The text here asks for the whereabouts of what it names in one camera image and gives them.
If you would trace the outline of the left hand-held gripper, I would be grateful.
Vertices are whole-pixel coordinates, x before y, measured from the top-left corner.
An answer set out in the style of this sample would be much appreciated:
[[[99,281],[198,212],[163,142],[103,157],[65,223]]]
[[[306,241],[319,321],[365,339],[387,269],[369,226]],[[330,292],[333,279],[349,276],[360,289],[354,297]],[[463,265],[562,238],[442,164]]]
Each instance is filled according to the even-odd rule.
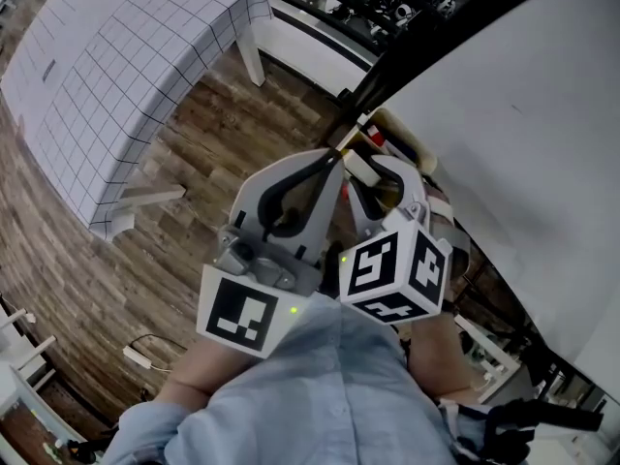
[[[283,222],[283,199],[312,177],[316,186],[303,196],[297,217]],[[272,354],[322,282],[318,259],[343,178],[335,150],[320,148],[245,180],[231,209],[237,228],[218,231],[217,254],[203,266],[198,334],[254,357]]]

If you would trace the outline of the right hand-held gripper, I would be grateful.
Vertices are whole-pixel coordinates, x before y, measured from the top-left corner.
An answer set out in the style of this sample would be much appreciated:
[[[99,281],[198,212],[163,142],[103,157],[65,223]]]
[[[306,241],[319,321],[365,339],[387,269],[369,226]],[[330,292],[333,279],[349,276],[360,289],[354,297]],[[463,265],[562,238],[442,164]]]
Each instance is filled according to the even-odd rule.
[[[384,154],[373,155],[370,166],[396,183],[398,202],[385,213],[370,187],[349,179],[358,243],[340,254],[340,301],[382,325],[436,316],[450,279],[454,227],[423,223],[430,207],[415,166]]]

